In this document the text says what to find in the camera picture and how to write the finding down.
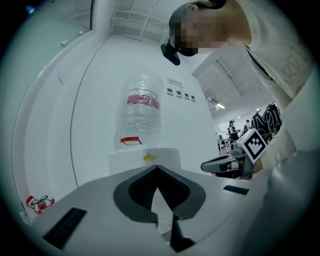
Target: logo sticker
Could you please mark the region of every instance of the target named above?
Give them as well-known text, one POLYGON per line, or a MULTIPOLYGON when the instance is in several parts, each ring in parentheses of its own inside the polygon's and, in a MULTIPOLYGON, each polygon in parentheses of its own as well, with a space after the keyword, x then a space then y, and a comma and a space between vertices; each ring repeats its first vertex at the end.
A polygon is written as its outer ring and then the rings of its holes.
POLYGON ((156 161, 157 157, 155 155, 151 155, 150 153, 146 154, 146 156, 143 158, 144 161, 150 162, 150 161, 156 161))
POLYGON ((253 133, 251 137, 244 143, 244 147, 247 148, 253 160, 261 154, 266 148, 264 141, 260 138, 257 132, 253 133))
POLYGON ((181 87, 183 88, 184 86, 182 85, 182 82, 179 82, 175 79, 172 79, 172 78, 167 78, 167 81, 168 81, 168 84, 171 84, 171 85, 174 85, 174 86, 178 86, 178 87, 181 87))

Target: white shirt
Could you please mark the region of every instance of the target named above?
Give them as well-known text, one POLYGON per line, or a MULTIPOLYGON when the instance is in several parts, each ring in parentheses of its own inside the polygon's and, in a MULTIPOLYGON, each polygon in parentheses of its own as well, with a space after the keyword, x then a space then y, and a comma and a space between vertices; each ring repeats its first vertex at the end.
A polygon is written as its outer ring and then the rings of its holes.
MULTIPOLYGON (((286 14, 270 0, 236 1, 250 26, 250 52, 273 80, 252 62, 253 69, 283 111, 305 84, 315 62, 286 14)), ((288 130, 282 125, 260 158, 262 167, 274 167, 295 150, 288 130)))

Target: black strip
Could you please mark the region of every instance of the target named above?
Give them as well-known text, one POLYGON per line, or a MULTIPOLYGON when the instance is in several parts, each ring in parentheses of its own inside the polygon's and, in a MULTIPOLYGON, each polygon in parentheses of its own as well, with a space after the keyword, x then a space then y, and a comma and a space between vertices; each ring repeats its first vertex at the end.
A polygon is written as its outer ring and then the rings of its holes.
POLYGON ((62 250, 66 242, 75 231, 87 211, 72 208, 43 239, 58 249, 62 250))
POLYGON ((248 46, 246 46, 246 45, 244 45, 244 46, 245 46, 245 48, 246 48, 246 50, 247 50, 247 52, 248 52, 251 60, 258 66, 258 68, 259 68, 263 73, 265 73, 271 80, 273 80, 272 77, 271 77, 271 76, 267 73, 267 71, 264 69, 264 67, 261 66, 260 63, 252 56, 252 54, 251 54, 250 51, 249 51, 250 48, 249 48, 248 46))
POLYGON ((241 194, 241 195, 246 195, 248 194, 249 192, 249 189, 246 189, 246 188, 241 188, 241 187, 237 187, 237 186, 225 186, 223 188, 224 190, 227 190, 227 191, 230 191, 230 192, 233 192, 233 193, 237 193, 237 194, 241 194))
POLYGON ((94 14, 94 6, 95 6, 96 0, 91 1, 91 10, 90 10, 90 30, 92 30, 92 18, 94 14))
POLYGON ((170 246, 179 253, 195 244, 196 243, 190 238, 183 236, 178 224, 178 217, 174 215, 172 220, 170 246))

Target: dark hair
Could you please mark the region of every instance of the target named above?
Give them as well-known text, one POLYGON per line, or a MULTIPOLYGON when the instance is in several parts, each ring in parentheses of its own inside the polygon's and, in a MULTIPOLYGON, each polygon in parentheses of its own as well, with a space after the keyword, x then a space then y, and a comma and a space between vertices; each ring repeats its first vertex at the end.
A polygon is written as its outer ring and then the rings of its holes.
POLYGON ((169 20, 170 35, 174 36, 175 47, 183 50, 183 55, 193 56, 198 53, 198 49, 187 49, 181 42, 181 23, 187 20, 187 5, 196 5, 203 9, 217 10, 222 8, 227 0, 198 0, 195 2, 185 3, 176 9, 169 20))

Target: black bag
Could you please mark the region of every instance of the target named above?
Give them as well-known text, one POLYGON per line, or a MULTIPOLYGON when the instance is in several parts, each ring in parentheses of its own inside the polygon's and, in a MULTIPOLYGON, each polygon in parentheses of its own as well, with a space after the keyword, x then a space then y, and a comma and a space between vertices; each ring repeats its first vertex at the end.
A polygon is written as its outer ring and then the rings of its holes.
POLYGON ((261 115, 259 115, 258 112, 251 119, 251 127, 255 128, 261 135, 270 133, 266 121, 263 119, 261 115))
POLYGON ((269 104, 263 114, 263 119, 271 132, 278 132, 282 126, 280 111, 274 103, 269 104))

